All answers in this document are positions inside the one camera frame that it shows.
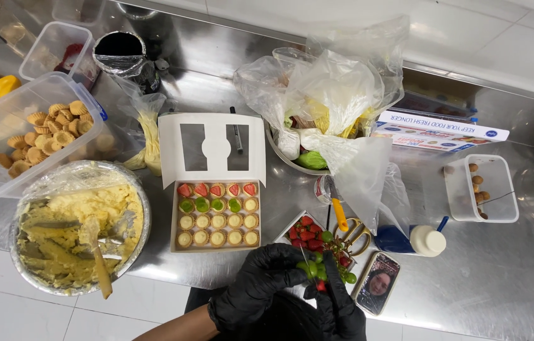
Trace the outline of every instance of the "white tile floor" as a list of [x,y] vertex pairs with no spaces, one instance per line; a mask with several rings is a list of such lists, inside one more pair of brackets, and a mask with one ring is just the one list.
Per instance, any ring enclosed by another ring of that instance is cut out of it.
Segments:
[[[189,287],[125,275],[100,292],[55,297],[27,284],[0,251],[0,340],[129,341],[183,314]],[[368,341],[484,341],[369,319]]]

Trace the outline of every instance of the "stainless steel counter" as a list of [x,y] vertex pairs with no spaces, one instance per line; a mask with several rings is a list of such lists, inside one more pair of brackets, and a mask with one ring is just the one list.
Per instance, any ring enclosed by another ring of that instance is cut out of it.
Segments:
[[[134,0],[134,3],[193,16],[143,0]],[[227,112],[234,105],[238,113],[251,113],[233,87],[232,72],[244,63],[270,54],[274,47],[295,45],[290,41],[299,43],[302,40],[273,32],[265,34],[285,40],[268,38],[226,27],[237,27],[235,23],[201,15],[198,18],[202,21],[163,15],[158,21],[169,27],[165,31],[169,37],[165,39],[167,46],[163,52],[173,65],[169,75],[161,74],[164,93],[178,101],[180,112]],[[50,20],[44,18],[39,23],[43,25]],[[97,38],[115,29],[140,32],[154,24],[131,24],[115,3],[109,3],[103,20],[90,29]],[[258,31],[248,26],[243,29]],[[16,57],[6,52],[2,55],[8,62],[0,66],[4,69],[0,73],[16,74]],[[122,119],[116,106],[122,92],[110,78],[102,74],[92,93],[110,114],[110,120]],[[534,135],[531,135],[534,100],[484,89],[476,103],[480,121],[484,125],[510,129],[511,141],[452,155],[393,148],[392,161],[401,168],[412,205],[412,222],[437,224],[442,216],[449,215],[440,171],[445,164],[468,153],[493,153],[507,160],[519,199],[520,220],[513,224],[451,220],[444,230],[448,246],[439,257],[393,255],[401,263],[402,270],[389,303],[377,319],[498,340],[534,341]],[[263,244],[273,240],[303,209],[323,223],[327,217],[327,206],[313,195],[315,177],[286,166],[269,144],[266,145],[267,186],[261,189]],[[200,288],[230,283],[246,252],[171,254],[173,187],[162,190],[161,179],[147,170],[137,174],[152,202],[153,226],[148,243],[128,273]],[[15,200],[0,199],[0,249],[8,248],[7,223],[15,204]],[[332,214],[330,225],[334,223]],[[374,250],[372,246],[369,252],[356,258],[358,265],[354,272],[357,275],[361,274]]]

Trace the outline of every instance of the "black canister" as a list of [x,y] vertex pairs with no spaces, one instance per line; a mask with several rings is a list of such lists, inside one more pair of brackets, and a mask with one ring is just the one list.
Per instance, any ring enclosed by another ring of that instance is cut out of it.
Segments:
[[147,59],[145,43],[134,33],[115,31],[100,37],[92,58],[104,72],[133,81],[144,94],[159,90],[159,75]]

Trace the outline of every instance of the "metal bowl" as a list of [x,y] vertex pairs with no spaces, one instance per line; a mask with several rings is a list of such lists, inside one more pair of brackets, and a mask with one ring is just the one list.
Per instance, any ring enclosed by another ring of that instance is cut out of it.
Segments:
[[273,148],[273,150],[275,151],[275,153],[277,154],[277,156],[279,156],[280,159],[282,159],[288,166],[298,170],[298,171],[301,171],[305,174],[311,174],[311,175],[325,175],[325,174],[330,174],[330,170],[328,169],[324,169],[324,170],[313,170],[313,169],[307,169],[307,168],[304,168],[304,167],[301,167],[297,164],[295,164],[294,162],[292,162],[291,160],[289,160],[281,151],[279,151],[279,148],[275,145],[275,142],[273,141],[273,135],[271,134],[271,125],[269,124],[269,122],[267,122],[266,120],[263,119],[263,123],[264,123],[264,126],[265,126],[265,135],[267,136],[267,139],[269,140],[269,144],[271,145],[271,148]]
[[[149,205],[149,198],[147,198],[147,194],[142,188],[140,180],[132,173],[131,171],[127,170],[126,168],[114,165],[113,163],[109,162],[101,162],[101,161],[89,161],[89,160],[81,160],[81,161],[74,161],[67,165],[61,166],[50,173],[44,175],[41,179],[41,182],[45,183],[46,181],[49,181],[51,178],[54,178],[55,176],[58,176],[58,174],[62,174],[63,172],[74,172],[74,171],[82,171],[83,169],[87,169],[88,167],[98,167],[105,170],[110,170],[117,172],[121,174],[133,187],[136,189],[136,193],[138,194],[141,205],[142,205],[142,213],[143,213],[143,221],[142,221],[142,233],[141,237],[138,240],[138,244],[136,244],[136,247],[134,251],[130,254],[130,257],[123,263],[118,264],[118,266],[115,268],[115,271],[111,274],[111,281],[115,281],[121,275],[123,275],[128,268],[134,263],[134,261],[138,258],[138,255],[140,254],[142,247],[147,242],[147,237],[149,236],[149,232],[151,229],[151,208]],[[88,294],[90,292],[99,290],[98,282],[93,283],[89,288],[71,288],[71,289],[64,289],[64,288],[54,288],[52,286],[47,285],[43,281],[41,281],[36,275],[29,272],[27,270],[27,267],[25,264],[23,264],[20,260],[20,250],[17,244],[18,239],[18,232],[19,232],[19,221],[20,221],[20,215],[24,210],[24,206],[28,202],[33,202],[35,200],[25,200],[26,194],[33,193],[33,191],[41,190],[39,186],[37,185],[38,182],[35,182],[31,184],[23,193],[23,199],[19,202],[18,207],[16,209],[16,213],[14,216],[14,219],[12,223],[10,224],[10,256],[12,257],[12,261],[14,262],[14,265],[18,272],[22,275],[22,277],[32,286],[36,287],[39,290],[42,290],[43,292],[47,292],[48,294],[53,294],[57,296],[79,296]]]

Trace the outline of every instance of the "sliced strawberry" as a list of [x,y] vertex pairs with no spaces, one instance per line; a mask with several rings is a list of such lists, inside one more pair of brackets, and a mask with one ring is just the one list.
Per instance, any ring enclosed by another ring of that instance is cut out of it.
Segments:
[[240,193],[240,185],[238,185],[237,183],[232,184],[231,186],[229,186],[229,191],[231,192],[231,194],[237,196]]
[[309,239],[307,241],[307,248],[311,251],[315,251],[317,248],[324,244],[323,241],[317,239]]
[[191,196],[191,189],[186,183],[182,184],[179,188],[177,188],[177,192],[186,198]]
[[293,239],[292,246],[295,246],[297,248],[306,248],[307,243],[303,242],[301,239]]
[[221,194],[221,186],[212,186],[210,188],[210,193],[216,195],[217,197],[220,197]]
[[351,259],[348,259],[347,257],[342,256],[342,257],[339,258],[339,263],[340,263],[340,265],[342,265],[344,267],[348,267],[349,264],[351,264]]
[[208,195],[208,189],[206,188],[206,184],[205,183],[201,183],[201,184],[197,185],[197,187],[195,188],[195,194],[200,195],[202,197],[207,196]]
[[317,226],[316,224],[311,224],[309,226],[309,231],[311,231],[313,233],[319,233],[319,232],[321,232],[321,228],[319,226]]
[[326,291],[326,284],[322,280],[317,280],[315,287],[317,288],[317,291]]
[[312,223],[313,223],[313,219],[311,219],[310,217],[307,217],[306,215],[303,215],[301,217],[301,224],[303,226],[311,225]]
[[253,197],[256,194],[256,187],[253,183],[245,184],[244,192],[246,192],[249,196]]
[[301,240],[304,242],[308,241],[309,239],[315,239],[315,234],[309,231],[301,232],[300,236]]
[[290,228],[290,231],[288,231],[290,234],[290,239],[296,239],[298,238],[297,231],[294,228]]

